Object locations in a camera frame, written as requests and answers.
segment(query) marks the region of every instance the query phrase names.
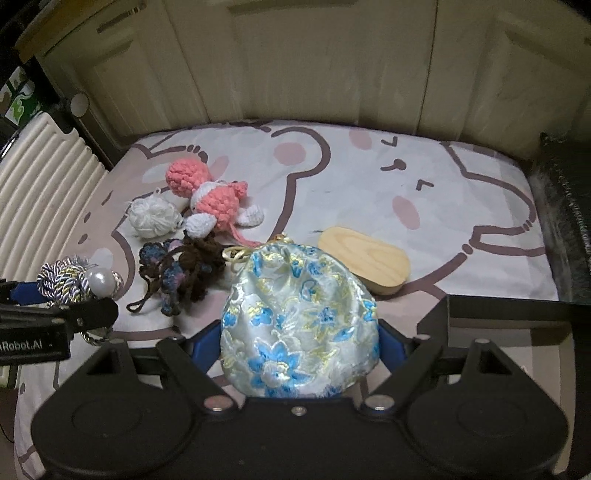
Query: pink yarn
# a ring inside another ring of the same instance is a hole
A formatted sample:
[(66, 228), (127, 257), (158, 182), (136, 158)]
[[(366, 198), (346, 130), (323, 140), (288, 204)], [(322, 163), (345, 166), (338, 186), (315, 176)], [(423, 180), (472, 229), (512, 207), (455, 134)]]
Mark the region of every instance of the pink yarn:
[[(212, 181), (205, 163), (199, 160), (182, 158), (170, 164), (166, 172), (166, 183), (179, 197), (191, 198), (204, 182)], [(232, 236), (247, 247), (258, 247), (260, 242), (245, 239), (236, 229), (235, 222), (240, 200), (246, 197), (248, 183), (234, 181), (220, 184), (204, 195), (194, 206), (193, 213), (209, 213), (217, 219), (216, 230), (230, 232)]]
[(181, 158), (172, 162), (165, 177), (170, 190), (176, 196), (188, 199), (199, 185), (213, 180), (207, 165), (192, 158)]

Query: pink cheek spot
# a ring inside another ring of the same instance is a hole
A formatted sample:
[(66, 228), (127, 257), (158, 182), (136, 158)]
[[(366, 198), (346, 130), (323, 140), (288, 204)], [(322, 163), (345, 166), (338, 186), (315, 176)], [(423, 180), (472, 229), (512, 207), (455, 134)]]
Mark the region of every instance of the pink cheek spot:
[(410, 200), (404, 197), (394, 197), (392, 209), (400, 222), (409, 230), (416, 230), (421, 226), (421, 219), (417, 209)]
[(306, 150), (299, 143), (285, 142), (275, 147), (273, 155), (281, 165), (292, 167), (306, 159)]
[(218, 157), (213, 161), (212, 165), (209, 167), (209, 173), (212, 175), (214, 180), (217, 180), (224, 174), (229, 164), (230, 159), (226, 155), (224, 155), (223, 157)]
[(349, 139), (353, 146), (360, 150), (369, 150), (371, 148), (371, 137), (369, 136), (369, 132), (365, 130), (352, 128), (349, 130)]

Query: pearl bead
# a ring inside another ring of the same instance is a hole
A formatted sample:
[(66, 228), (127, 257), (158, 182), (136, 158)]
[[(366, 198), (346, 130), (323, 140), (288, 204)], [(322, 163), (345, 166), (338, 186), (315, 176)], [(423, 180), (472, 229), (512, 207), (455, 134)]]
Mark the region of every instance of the pearl bead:
[(113, 272), (108, 268), (92, 267), (86, 271), (90, 290), (98, 298), (111, 297), (117, 288)]

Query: white yarn ball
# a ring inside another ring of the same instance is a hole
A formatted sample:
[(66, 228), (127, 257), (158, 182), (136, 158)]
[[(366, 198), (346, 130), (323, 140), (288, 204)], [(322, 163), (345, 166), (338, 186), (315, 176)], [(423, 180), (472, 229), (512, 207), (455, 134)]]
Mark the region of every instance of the white yarn ball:
[(128, 219), (142, 238), (166, 235), (183, 223), (183, 216), (175, 205), (162, 198), (159, 191), (131, 202)]

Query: drawstring pouch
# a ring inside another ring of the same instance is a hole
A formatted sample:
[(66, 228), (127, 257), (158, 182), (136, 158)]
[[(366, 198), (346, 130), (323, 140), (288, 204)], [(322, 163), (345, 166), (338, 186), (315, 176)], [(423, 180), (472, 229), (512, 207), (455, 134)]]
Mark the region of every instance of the drawstring pouch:
[(340, 261), (284, 235), (223, 256), (236, 277), (222, 312), (222, 368), (240, 392), (332, 397), (374, 368), (376, 303)]

